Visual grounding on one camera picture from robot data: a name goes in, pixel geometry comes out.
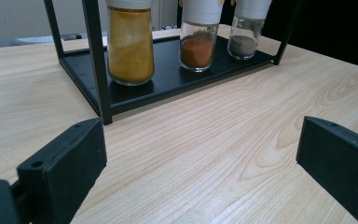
rack leg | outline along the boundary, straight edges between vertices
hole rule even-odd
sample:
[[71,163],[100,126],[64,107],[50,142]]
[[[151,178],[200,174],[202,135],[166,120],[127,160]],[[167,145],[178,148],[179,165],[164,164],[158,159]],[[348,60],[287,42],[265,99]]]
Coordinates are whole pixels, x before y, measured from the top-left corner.
[[283,34],[281,45],[279,46],[274,64],[278,65],[281,62],[284,50],[286,49],[287,43],[289,43],[290,36],[295,29],[295,24],[298,15],[300,14],[301,7],[304,0],[297,0],[295,10],[293,11],[292,17],[290,18],[289,24],[287,25],[286,31]]
[[89,39],[89,53],[92,61],[98,106],[103,124],[112,123],[110,112],[110,94],[106,78],[106,66],[103,53],[103,38],[101,31],[100,11],[98,1],[83,0],[83,12],[86,20]]

white wall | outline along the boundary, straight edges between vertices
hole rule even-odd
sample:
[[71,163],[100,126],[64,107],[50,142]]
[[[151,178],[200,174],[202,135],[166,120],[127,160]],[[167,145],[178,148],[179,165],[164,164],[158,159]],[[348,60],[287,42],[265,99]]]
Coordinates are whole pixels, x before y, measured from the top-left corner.
[[[176,24],[177,0],[153,0],[155,29]],[[106,30],[105,0],[98,0],[102,30]],[[53,0],[62,35],[86,33],[81,0]],[[51,35],[43,0],[0,0],[0,41]]]

wood grain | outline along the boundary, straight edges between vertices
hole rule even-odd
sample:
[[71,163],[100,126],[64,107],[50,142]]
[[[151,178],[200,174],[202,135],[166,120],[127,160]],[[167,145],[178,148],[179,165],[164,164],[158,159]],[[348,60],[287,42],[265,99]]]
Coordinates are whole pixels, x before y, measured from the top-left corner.
[[[295,157],[306,115],[358,132],[358,66],[288,46],[279,66],[191,93],[104,127],[108,164],[73,223],[356,223]],[[0,178],[95,117],[53,45],[0,49]]]

dark background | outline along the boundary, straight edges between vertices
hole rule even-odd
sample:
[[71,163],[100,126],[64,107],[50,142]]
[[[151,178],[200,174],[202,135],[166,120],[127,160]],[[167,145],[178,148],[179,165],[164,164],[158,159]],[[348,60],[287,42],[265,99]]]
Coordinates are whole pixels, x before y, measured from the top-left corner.
[[[358,0],[302,0],[289,44],[358,65]],[[297,0],[273,0],[263,35],[280,40]],[[235,7],[226,0],[220,23],[231,25]],[[178,7],[178,26],[182,9]]]

orange spice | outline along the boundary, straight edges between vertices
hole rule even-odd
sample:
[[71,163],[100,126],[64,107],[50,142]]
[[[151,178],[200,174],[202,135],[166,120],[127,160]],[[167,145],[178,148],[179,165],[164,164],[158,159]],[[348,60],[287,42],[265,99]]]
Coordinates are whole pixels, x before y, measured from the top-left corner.
[[190,38],[181,46],[181,61],[191,67],[206,67],[212,59],[213,42],[208,38]]

